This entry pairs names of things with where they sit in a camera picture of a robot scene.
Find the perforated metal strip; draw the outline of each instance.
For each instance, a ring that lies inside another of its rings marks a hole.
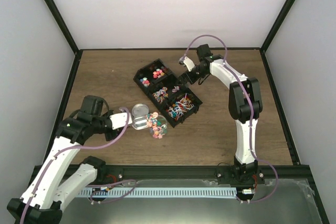
[[[116,187],[108,192],[98,192],[94,198],[118,198],[127,193],[131,188]],[[93,192],[93,188],[84,188],[78,198],[88,198]],[[136,188],[127,195],[127,198],[225,198],[235,199],[236,188]]]

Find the black metal frame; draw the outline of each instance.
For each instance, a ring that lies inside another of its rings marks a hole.
[[[275,86],[275,83],[272,78],[272,74],[270,68],[267,63],[265,52],[267,51],[269,45],[271,44],[272,40],[274,39],[277,31],[279,30],[282,22],[285,20],[289,10],[291,9],[295,0],[286,0],[284,3],[277,19],[275,20],[268,36],[266,37],[263,45],[261,48],[229,48],[230,50],[259,50],[262,62],[265,67],[265,71],[267,74],[267,78],[270,84],[270,88],[275,100],[275,104],[278,110],[278,114],[280,117],[281,125],[283,132],[285,134],[285,138],[287,141],[289,153],[294,165],[286,166],[286,165],[279,165],[275,166],[279,178],[302,178],[307,179],[310,188],[314,190],[314,200],[318,207],[318,211],[323,223],[329,223],[327,214],[324,210],[320,195],[318,193],[317,187],[315,185],[311,170],[308,165],[301,165],[300,159],[295,147],[295,143],[292,139],[289,126],[283,112],[283,108],[279,99],[279,95]],[[139,48],[139,49],[82,49],[79,50],[69,29],[67,28],[55,2],[53,0],[45,0],[47,6],[49,7],[52,15],[54,16],[57,24],[59,25],[62,33],[64,34],[66,40],[68,41],[70,47],[72,48],[75,59],[72,64],[71,72],[69,75],[69,79],[63,94],[63,98],[60,104],[60,108],[57,114],[57,118],[55,121],[54,128],[51,133],[49,145],[47,148],[47,153],[50,152],[50,149],[53,145],[55,133],[57,126],[62,121],[65,113],[65,109],[69,100],[69,96],[71,93],[73,82],[75,81],[76,73],[78,70],[78,66],[80,63],[80,59],[84,50],[181,50],[185,48]],[[32,179],[37,175],[41,166],[36,166],[34,168]],[[77,170],[78,165],[70,165],[64,179],[71,176],[75,170]],[[133,179],[215,179],[220,184],[230,184],[231,186],[235,187],[243,187],[243,186],[250,186],[251,181],[246,181],[244,183],[237,183],[232,179],[232,177],[227,176],[230,174],[228,166],[141,166],[141,165],[132,165],[132,166],[113,166],[108,165],[107,169],[112,174],[122,174],[122,177],[133,178]],[[274,178],[275,175],[272,169],[268,166],[258,166],[260,173],[263,173],[263,179],[265,178]]]

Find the wooden table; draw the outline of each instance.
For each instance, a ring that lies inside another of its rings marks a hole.
[[[107,100],[110,108],[145,103],[150,112],[156,111],[152,102],[133,81],[138,69],[160,58],[178,76],[185,71],[178,64],[184,51],[180,50],[97,50],[84,51],[70,94],[65,117],[79,109],[86,95],[97,95]],[[198,62],[196,51],[188,56]],[[276,165],[291,165],[291,158],[282,131],[275,102],[258,50],[230,50],[228,62],[237,71],[260,82],[263,112],[256,131],[256,153]],[[168,127],[163,139],[154,139],[148,129],[128,128],[114,145],[97,151],[81,150],[73,160],[80,163],[92,155],[107,164],[124,165],[217,165],[232,164],[236,152],[236,125],[228,111],[228,89],[210,76],[201,86],[190,89],[203,101],[197,114],[191,115],[174,129]],[[95,135],[86,146],[105,144],[103,135]]]

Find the gray floor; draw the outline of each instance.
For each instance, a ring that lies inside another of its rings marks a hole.
[[[272,190],[259,185],[256,198]],[[282,179],[266,201],[241,205],[234,199],[123,199],[90,205],[76,198],[65,210],[61,224],[111,223],[321,223],[312,192],[305,181]]]

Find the vent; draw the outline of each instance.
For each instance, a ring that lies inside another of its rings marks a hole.
[[[88,198],[92,194],[92,189],[84,188],[78,198]],[[131,188],[116,187],[108,192],[98,192],[95,198],[118,198],[129,192]],[[224,198],[235,199],[237,194],[236,188],[136,188],[127,195],[127,198]]]

